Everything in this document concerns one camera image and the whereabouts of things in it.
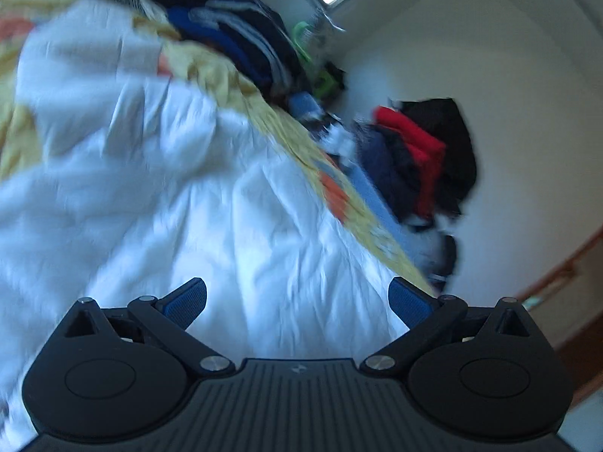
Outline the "light blue knitted blanket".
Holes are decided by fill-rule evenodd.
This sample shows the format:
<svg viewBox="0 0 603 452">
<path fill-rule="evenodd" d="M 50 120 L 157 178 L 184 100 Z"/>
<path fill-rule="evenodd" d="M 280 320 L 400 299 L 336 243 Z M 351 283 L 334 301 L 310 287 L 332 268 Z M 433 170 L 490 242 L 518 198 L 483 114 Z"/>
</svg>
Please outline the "light blue knitted blanket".
<svg viewBox="0 0 603 452">
<path fill-rule="evenodd" d="M 442 235 L 431 224 L 412 215 L 401 223 L 385 202 L 376 176 L 389 164 L 390 154 L 385 151 L 381 134 L 364 122 L 344 127 L 306 92 L 289 96 L 286 103 L 292 116 L 335 159 L 379 223 L 407 253 L 410 262 L 433 282 L 444 259 Z"/>
</svg>

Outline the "wooden door frame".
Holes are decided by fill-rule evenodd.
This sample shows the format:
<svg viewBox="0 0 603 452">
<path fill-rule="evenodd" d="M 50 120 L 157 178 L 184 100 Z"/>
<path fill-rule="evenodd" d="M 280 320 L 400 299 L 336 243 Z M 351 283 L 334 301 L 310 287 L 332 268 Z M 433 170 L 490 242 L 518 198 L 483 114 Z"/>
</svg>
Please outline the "wooden door frame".
<svg viewBox="0 0 603 452">
<path fill-rule="evenodd" d="M 519 299 L 568 370 L 576 407 L 602 388 L 602 232 Z"/>
</svg>

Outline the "red and black clothes pile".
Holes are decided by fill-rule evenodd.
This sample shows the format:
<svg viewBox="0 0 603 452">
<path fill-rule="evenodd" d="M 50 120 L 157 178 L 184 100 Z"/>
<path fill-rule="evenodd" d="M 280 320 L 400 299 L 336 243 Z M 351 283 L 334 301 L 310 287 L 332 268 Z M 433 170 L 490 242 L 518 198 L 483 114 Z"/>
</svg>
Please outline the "red and black clothes pile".
<svg viewBox="0 0 603 452">
<path fill-rule="evenodd" d="M 381 134 L 390 154 L 376 178 L 393 215 L 401 223 L 410 215 L 418 217 L 442 235 L 444 259 L 435 280 L 427 279 L 442 291 L 459 258 L 450 227 L 477 183 L 477 158 L 464 116 L 454 99 L 432 98 L 390 101 L 355 124 L 361 122 Z"/>
</svg>

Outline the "floral patterned pillow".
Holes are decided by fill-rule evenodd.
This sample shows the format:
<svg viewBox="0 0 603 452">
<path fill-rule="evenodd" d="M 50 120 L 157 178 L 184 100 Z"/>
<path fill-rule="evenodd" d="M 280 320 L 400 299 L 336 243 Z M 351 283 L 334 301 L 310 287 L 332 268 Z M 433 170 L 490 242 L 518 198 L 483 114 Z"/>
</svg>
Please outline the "floral patterned pillow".
<svg viewBox="0 0 603 452">
<path fill-rule="evenodd" d="M 322 7 L 318 7 L 310 23 L 309 34 L 311 46 L 316 51 L 328 53 L 339 38 L 346 34 L 346 30 L 339 27 Z"/>
</svg>

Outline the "white quilted down jacket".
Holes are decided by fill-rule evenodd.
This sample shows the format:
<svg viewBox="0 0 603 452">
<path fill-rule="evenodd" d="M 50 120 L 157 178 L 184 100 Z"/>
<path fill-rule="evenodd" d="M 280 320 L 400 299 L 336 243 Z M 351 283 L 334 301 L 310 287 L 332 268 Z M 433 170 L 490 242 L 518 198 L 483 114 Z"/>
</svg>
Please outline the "white quilted down jacket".
<svg viewBox="0 0 603 452">
<path fill-rule="evenodd" d="M 36 23 L 13 99 L 39 163 L 1 180 L 1 447 L 35 430 L 21 384 L 81 297 L 123 306 L 208 286 L 192 334 L 247 357 L 362 359 L 405 331 L 397 275 L 246 115 L 158 69 L 122 6 L 78 0 Z"/>
</svg>

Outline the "dark folded clothes stack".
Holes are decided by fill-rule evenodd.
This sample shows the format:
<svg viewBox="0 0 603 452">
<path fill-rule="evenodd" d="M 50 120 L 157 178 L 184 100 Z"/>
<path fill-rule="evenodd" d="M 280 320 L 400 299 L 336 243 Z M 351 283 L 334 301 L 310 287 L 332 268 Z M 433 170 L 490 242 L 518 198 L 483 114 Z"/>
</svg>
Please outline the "dark folded clothes stack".
<svg viewBox="0 0 603 452">
<path fill-rule="evenodd" d="M 282 18 L 261 0 L 152 0 L 181 36 L 230 59 L 263 95 L 310 92 Z"/>
</svg>

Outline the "yellow cartoon print bedspread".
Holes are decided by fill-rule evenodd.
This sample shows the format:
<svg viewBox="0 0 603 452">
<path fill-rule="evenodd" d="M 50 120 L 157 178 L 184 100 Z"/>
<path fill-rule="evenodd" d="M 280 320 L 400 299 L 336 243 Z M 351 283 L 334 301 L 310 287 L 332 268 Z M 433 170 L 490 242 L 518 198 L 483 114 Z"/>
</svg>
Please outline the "yellow cartoon print bedspread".
<svg viewBox="0 0 603 452">
<path fill-rule="evenodd" d="M 78 0 L 1 0 L 1 177 L 7 179 L 40 162 L 41 143 L 34 136 L 33 115 L 13 99 L 16 62 L 24 39 L 36 23 L 64 13 Z M 303 169 L 318 195 L 343 226 L 376 258 L 426 293 L 433 289 L 410 262 L 400 242 L 334 162 L 310 139 L 303 126 L 279 107 L 269 105 L 232 61 L 201 44 L 181 42 L 166 21 L 143 10 L 122 6 L 128 27 L 161 42 L 158 69 L 186 79 L 208 92 L 221 107 L 234 109 L 263 134 L 276 140 Z"/>
</svg>

